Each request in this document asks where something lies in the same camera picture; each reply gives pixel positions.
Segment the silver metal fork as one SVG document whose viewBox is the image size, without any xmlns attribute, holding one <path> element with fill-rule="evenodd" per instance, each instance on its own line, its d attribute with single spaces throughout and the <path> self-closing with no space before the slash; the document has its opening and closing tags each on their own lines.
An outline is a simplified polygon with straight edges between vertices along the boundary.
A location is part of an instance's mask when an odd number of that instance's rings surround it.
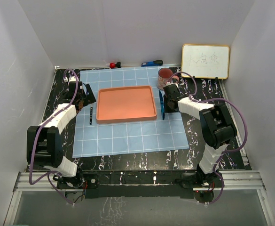
<svg viewBox="0 0 275 226">
<path fill-rule="evenodd" d="M 89 125 L 92 125 L 93 121 L 93 107 L 90 107 Z"/>
</svg>

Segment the blue patterned knife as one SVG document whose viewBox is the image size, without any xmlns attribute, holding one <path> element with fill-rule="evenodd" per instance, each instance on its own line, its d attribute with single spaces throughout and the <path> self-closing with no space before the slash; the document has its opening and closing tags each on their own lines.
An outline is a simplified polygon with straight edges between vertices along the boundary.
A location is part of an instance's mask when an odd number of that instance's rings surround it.
<svg viewBox="0 0 275 226">
<path fill-rule="evenodd" d="M 159 90 L 159 100 L 160 100 L 161 118 L 162 118 L 162 120 L 164 120 L 165 119 L 165 108 L 164 108 L 164 98 L 163 98 L 161 90 Z"/>
</svg>

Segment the pink floral mug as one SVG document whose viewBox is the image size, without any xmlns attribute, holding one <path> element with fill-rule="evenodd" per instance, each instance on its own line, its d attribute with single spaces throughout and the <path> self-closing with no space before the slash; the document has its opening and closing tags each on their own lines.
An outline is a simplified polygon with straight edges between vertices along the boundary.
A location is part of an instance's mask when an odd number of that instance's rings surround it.
<svg viewBox="0 0 275 226">
<path fill-rule="evenodd" d="M 158 80 L 157 80 L 157 88 L 159 90 L 163 90 L 166 86 L 167 82 L 179 82 L 179 77 L 177 75 L 173 76 L 173 72 L 169 68 L 161 68 L 158 71 Z"/>
</svg>

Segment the orange plastic tray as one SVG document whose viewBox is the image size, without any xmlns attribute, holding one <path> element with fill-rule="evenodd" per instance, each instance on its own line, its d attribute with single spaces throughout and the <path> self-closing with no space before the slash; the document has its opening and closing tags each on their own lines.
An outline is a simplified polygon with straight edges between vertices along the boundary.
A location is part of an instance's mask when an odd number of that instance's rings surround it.
<svg viewBox="0 0 275 226">
<path fill-rule="evenodd" d="M 98 124 L 157 119 L 153 89 L 150 85 L 100 89 L 96 104 Z"/>
</svg>

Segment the blue checked tablecloth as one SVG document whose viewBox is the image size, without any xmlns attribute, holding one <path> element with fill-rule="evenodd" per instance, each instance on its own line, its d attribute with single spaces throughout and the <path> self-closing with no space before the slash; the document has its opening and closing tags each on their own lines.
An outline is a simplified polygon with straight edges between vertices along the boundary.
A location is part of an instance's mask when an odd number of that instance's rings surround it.
<svg viewBox="0 0 275 226">
<path fill-rule="evenodd" d="M 74 158 L 189 148 L 181 114 L 168 113 L 164 120 L 161 118 L 158 71 L 158 67 L 124 67 L 80 72 L 80 80 L 91 86 L 94 95 L 103 88 L 150 85 L 157 107 L 157 119 L 99 125 L 95 119 L 96 104 L 86 106 L 76 117 Z M 92 125 L 89 125 L 90 107 L 93 107 Z"/>
</svg>

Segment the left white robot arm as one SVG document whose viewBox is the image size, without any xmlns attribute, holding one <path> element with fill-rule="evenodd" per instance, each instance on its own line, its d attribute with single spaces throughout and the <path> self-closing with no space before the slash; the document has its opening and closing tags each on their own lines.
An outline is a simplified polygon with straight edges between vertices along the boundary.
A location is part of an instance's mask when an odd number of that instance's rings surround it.
<svg viewBox="0 0 275 226">
<path fill-rule="evenodd" d="M 53 172 L 55 181 L 78 188 L 83 185 L 84 176 L 78 164 L 64 156 L 61 133 L 84 107 L 95 103 L 96 99 L 89 84 L 70 81 L 68 85 L 55 111 L 40 125 L 28 128 L 27 161 L 30 172 L 34 166 L 41 166 Z"/>
</svg>

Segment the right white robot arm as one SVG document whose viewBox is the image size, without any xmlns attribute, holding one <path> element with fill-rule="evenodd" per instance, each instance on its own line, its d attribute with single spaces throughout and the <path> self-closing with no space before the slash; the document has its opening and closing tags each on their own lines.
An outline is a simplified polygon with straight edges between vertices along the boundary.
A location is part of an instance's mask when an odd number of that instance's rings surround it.
<svg viewBox="0 0 275 226">
<path fill-rule="evenodd" d="M 175 83 L 164 87 L 165 113 L 180 112 L 200 121 L 205 141 L 204 153 L 198 163 L 193 183 L 206 187 L 217 177 L 218 164 L 228 144 L 237 136 L 237 130 L 225 104 L 202 103 L 193 97 L 184 97 Z"/>
</svg>

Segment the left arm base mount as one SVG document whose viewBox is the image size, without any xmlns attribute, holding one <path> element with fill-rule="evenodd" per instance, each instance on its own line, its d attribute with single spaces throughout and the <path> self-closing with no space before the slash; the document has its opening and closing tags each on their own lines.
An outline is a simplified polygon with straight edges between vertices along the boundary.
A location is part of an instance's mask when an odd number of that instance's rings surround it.
<svg viewBox="0 0 275 226">
<path fill-rule="evenodd" d="M 94 173 L 85 173 L 82 169 L 78 169 L 74 177 L 60 177 L 53 176 L 53 180 L 58 185 L 65 185 L 70 188 L 97 188 L 98 186 L 98 175 Z"/>
</svg>

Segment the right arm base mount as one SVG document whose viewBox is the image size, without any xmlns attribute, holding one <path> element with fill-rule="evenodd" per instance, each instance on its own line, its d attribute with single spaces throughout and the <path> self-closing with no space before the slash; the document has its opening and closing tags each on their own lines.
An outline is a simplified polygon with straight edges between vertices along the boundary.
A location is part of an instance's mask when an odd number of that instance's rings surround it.
<svg viewBox="0 0 275 226">
<path fill-rule="evenodd" d="M 199 174 L 198 172 L 181 173 L 180 177 L 174 180 L 175 184 L 179 184 L 183 188 L 221 188 L 221 179 L 214 173 Z"/>
</svg>

